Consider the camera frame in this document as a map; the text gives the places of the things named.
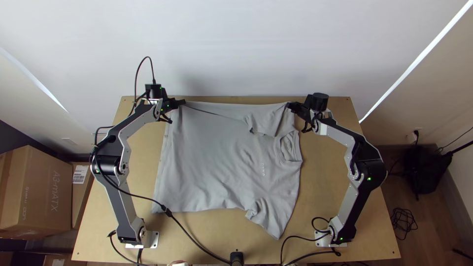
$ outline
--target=cardboard box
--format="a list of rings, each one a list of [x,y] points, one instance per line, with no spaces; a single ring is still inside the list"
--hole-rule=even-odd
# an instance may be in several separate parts
[[[47,254],[15,252],[11,258],[10,266],[86,266],[87,262],[71,260],[71,254]]]
[[[7,232],[0,236],[31,240],[69,231],[72,165],[31,146],[2,157],[0,229]]]
[[[0,266],[9,266],[13,252],[0,252]]]
[[[90,172],[88,163],[72,163],[74,176],[72,177],[72,228],[79,229],[85,205],[89,199],[90,189],[94,176]]]
[[[87,262],[72,261],[71,255],[46,255],[43,266],[86,266]]]

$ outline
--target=metal mounting plate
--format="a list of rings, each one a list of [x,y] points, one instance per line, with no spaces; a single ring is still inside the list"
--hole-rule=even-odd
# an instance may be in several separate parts
[[[322,235],[324,235],[324,233],[320,233],[320,232],[317,232],[317,231],[314,231],[314,236],[315,238],[319,238],[321,237]],[[338,244],[331,244],[332,242],[332,238],[333,238],[333,235],[332,234],[328,234],[326,235],[325,237],[317,240],[315,242],[315,244],[317,245],[317,247],[346,247],[347,244],[346,243],[342,243],[340,245]]]
[[[149,237],[148,243],[143,243],[144,245],[131,245],[125,244],[125,248],[157,248],[158,247],[158,240],[159,240],[159,232],[158,231],[148,231],[147,232]]]

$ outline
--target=black cable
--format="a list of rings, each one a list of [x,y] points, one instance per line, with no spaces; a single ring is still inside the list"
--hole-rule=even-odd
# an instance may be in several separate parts
[[[391,168],[389,169],[388,171],[388,174],[387,176],[390,176],[392,174],[392,171],[394,169],[394,167],[404,158],[404,156],[401,156],[399,157],[397,160],[394,161],[393,165],[391,166]]]
[[[319,232],[319,233],[329,233],[329,232],[330,232],[329,230],[319,230],[319,229],[315,228],[314,221],[317,220],[317,219],[324,220],[324,221],[326,221],[327,223],[329,222],[329,220],[327,220],[327,219],[325,219],[325,218],[323,218],[323,217],[314,217],[314,218],[312,219],[312,221],[310,222],[310,223],[312,223],[312,227],[314,228],[314,230],[316,230],[316,231]]]
[[[356,263],[359,263],[359,264],[364,265],[364,266],[369,266],[368,264],[366,264],[364,262],[356,262]]]
[[[138,69],[136,69],[136,74],[135,74],[135,101],[136,101],[136,82],[137,82],[137,80],[138,80],[139,68],[141,67],[141,65],[143,64],[143,62],[144,62],[146,59],[149,59],[149,63],[151,64],[151,73],[153,74],[153,84],[156,84],[156,79],[154,78],[153,61],[151,60],[151,57],[145,56],[145,57],[141,60],[141,62],[139,62]]]
[[[137,262],[137,263],[141,263],[141,254],[142,254],[142,253],[143,253],[143,249],[140,248],[140,249],[138,250],[138,255],[137,255],[137,257],[136,257],[136,262]]]
[[[322,238],[324,238],[324,237],[326,237],[326,236],[328,236],[328,235],[329,235],[329,233],[326,233],[325,235],[323,235],[323,236],[321,236],[321,237],[318,237],[318,238],[316,238],[316,239],[309,239],[309,238],[305,238],[305,237],[298,236],[298,235],[290,235],[290,236],[286,237],[286,239],[284,239],[284,241],[282,242],[282,245],[281,245],[281,252],[279,253],[280,265],[283,266],[283,264],[282,264],[282,251],[283,251],[283,249],[284,249],[284,244],[286,244],[286,241],[288,241],[289,239],[291,239],[291,238],[299,238],[299,239],[302,239],[302,240],[314,242],[314,241],[320,240],[320,239],[322,239]],[[303,258],[305,258],[305,257],[303,256],[303,257],[297,258],[296,260],[301,260],[301,259],[303,259]]]
[[[99,130],[101,129],[110,129],[114,126],[108,126],[108,127],[98,127],[97,130],[95,131],[95,139],[94,139],[94,145],[97,146],[97,135],[99,134]]]
[[[131,116],[132,113],[133,113],[133,110],[136,108],[136,104],[138,103],[139,99],[143,98],[144,96],[146,95],[146,92],[144,92],[142,95],[140,95],[138,98],[136,98],[136,95],[135,95],[135,101],[133,102],[133,106],[132,106],[132,109],[130,110],[130,113],[128,114],[128,116]]]
[[[417,136],[415,138],[415,146],[417,146],[417,143],[419,142],[419,130],[414,130],[414,134]]]
[[[97,165],[97,168],[99,169],[99,172],[100,174],[104,177],[104,179],[107,181],[107,183],[110,184],[110,186],[112,186],[113,188],[117,189],[118,191],[122,192],[122,193],[125,193],[127,195],[130,195],[132,197],[136,197],[136,198],[140,198],[140,199],[144,199],[144,200],[150,200],[154,203],[156,203],[157,205],[159,205],[161,207],[161,209],[166,213],[167,216],[169,216],[170,218],[172,218],[179,227],[181,227],[181,229],[184,231],[184,233],[187,235],[187,237],[198,247],[200,248],[202,251],[204,251],[205,253],[207,253],[209,256],[213,257],[214,259],[216,260],[219,260],[223,263],[226,263],[226,264],[230,264],[230,261],[228,260],[225,260],[223,259],[222,257],[219,257],[213,253],[211,253],[210,251],[208,251],[207,249],[205,249],[204,247],[202,247],[199,243],[197,243],[192,237],[191,235],[187,232],[187,230],[185,230],[185,228],[181,225],[181,223],[174,217],[174,215],[172,214],[171,210],[169,210],[166,206],[164,206],[163,204],[159,203],[157,200],[154,200],[154,199],[151,199],[151,198],[147,198],[147,197],[144,197],[144,196],[139,196],[139,195],[135,195],[135,194],[132,194],[132,193],[129,193],[127,191],[124,191],[122,190],[121,188],[119,188],[117,185],[113,184],[111,180],[111,178],[106,175],[106,174],[103,174],[103,171],[100,167],[100,164],[97,162],[97,159],[94,158],[95,160],[95,163]]]
[[[335,253],[335,255],[337,255],[338,257],[341,256],[341,253],[340,253],[340,252],[338,252],[337,250],[335,250],[335,248],[332,248],[331,251],[314,252],[314,253],[309,253],[309,254],[307,254],[307,255],[304,255],[304,256],[302,256],[302,257],[298,257],[297,259],[290,261],[288,264],[286,264],[286,266],[287,266],[287,265],[291,265],[291,264],[293,264],[293,263],[296,263],[296,262],[298,262],[298,261],[300,261],[300,260],[302,260],[302,259],[304,259],[304,258],[310,257],[310,256],[320,255],[320,254],[326,254],[326,253]]]
[[[207,255],[209,255],[209,256],[213,257],[214,259],[219,260],[219,261],[221,261],[221,262],[223,262],[223,263],[226,263],[226,264],[231,265],[231,262],[230,262],[230,261],[227,261],[227,260],[225,260],[225,259],[223,259],[223,258],[221,258],[221,257],[219,257],[219,256],[217,256],[217,255],[215,255],[215,254],[213,254],[213,253],[211,253],[210,251],[206,250],[206,249],[203,248],[201,245],[199,245],[199,244],[197,243],[197,241],[195,241],[195,240],[189,235],[189,233],[184,229],[184,227],[182,226],[182,224],[181,224],[174,216],[171,216],[171,219],[173,219],[173,220],[177,223],[177,225],[179,225],[179,227],[181,227],[181,229],[182,229],[182,230],[184,231],[184,233],[189,237],[189,239],[190,239],[198,248],[200,248],[202,251],[204,251],[205,253],[207,253]]]
[[[112,245],[112,248],[115,250],[115,252],[120,255],[123,259],[127,260],[128,262],[130,263],[133,263],[134,265],[138,265],[138,266],[147,266],[145,264],[141,264],[141,263],[138,263],[138,262],[134,262],[132,260],[130,260],[129,258],[125,257],[125,255],[121,254],[120,251],[117,250],[117,248],[115,247],[115,245],[113,244],[113,240],[112,240],[112,236],[114,234],[116,234],[117,232],[115,230],[111,231],[107,237],[110,238],[110,244]]]
[[[398,235],[395,234],[396,238],[399,240],[404,240],[407,237],[408,232],[417,230],[419,228],[414,219],[414,215],[409,209],[394,208],[393,214],[390,218],[393,229],[399,229],[405,232],[403,237],[398,237]]]
[[[463,134],[461,134],[458,138],[454,139],[454,140],[453,140],[452,142],[450,142],[449,144],[438,148],[438,149],[437,149],[437,151],[439,151],[438,153],[442,152],[444,148],[450,146],[450,144],[456,142],[459,138],[463,137],[466,133],[470,132],[471,130],[473,130],[473,127],[471,127],[469,130],[463,132]]]

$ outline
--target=power outlet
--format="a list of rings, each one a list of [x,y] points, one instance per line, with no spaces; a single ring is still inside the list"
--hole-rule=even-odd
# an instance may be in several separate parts
[[[412,144],[412,143],[415,143],[417,141],[417,135],[414,133],[414,131],[418,131],[419,132],[419,135],[420,135],[420,131],[422,130],[421,127],[416,127],[412,130],[411,133],[407,134],[405,137],[407,139],[407,142],[409,144]]]

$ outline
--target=barcode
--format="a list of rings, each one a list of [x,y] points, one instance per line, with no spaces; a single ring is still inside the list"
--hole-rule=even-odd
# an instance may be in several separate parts
[[[72,175],[72,183],[84,184],[87,170],[88,170],[87,166],[76,166],[74,175]]]

